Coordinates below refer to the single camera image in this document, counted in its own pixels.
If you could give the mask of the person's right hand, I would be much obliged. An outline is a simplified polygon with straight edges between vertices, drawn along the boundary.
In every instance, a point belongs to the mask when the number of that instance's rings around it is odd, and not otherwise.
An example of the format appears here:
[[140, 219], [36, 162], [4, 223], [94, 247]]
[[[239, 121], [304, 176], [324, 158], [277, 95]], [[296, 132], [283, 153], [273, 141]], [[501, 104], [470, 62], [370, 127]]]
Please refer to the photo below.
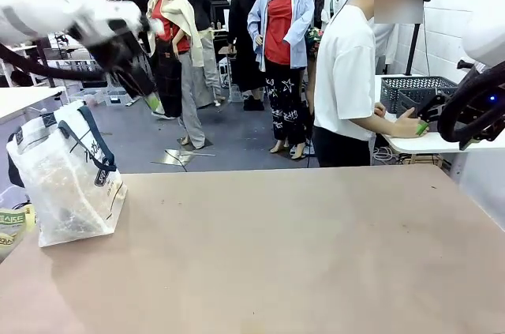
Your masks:
[[391, 136], [398, 138], [415, 138], [417, 125], [421, 123], [419, 118], [413, 118], [415, 108], [405, 111], [395, 122]]

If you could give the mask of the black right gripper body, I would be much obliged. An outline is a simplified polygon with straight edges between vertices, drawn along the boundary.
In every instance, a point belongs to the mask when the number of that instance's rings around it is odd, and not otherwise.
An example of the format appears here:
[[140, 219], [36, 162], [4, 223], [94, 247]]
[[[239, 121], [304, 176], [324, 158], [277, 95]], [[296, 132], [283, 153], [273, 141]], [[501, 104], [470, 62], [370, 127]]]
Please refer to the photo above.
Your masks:
[[425, 97], [420, 103], [420, 108], [417, 110], [417, 116], [425, 122], [437, 122], [447, 102], [453, 97], [454, 93], [454, 91], [437, 90], [434, 94]]

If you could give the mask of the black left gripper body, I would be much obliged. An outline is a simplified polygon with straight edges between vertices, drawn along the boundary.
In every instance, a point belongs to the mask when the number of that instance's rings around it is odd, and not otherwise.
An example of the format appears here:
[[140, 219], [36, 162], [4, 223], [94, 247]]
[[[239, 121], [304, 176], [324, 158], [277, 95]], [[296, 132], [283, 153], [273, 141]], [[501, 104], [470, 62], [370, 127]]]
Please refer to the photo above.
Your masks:
[[84, 31], [84, 47], [99, 66], [99, 71], [84, 72], [85, 81], [110, 76], [117, 82], [152, 82], [143, 64], [146, 52], [129, 29]]

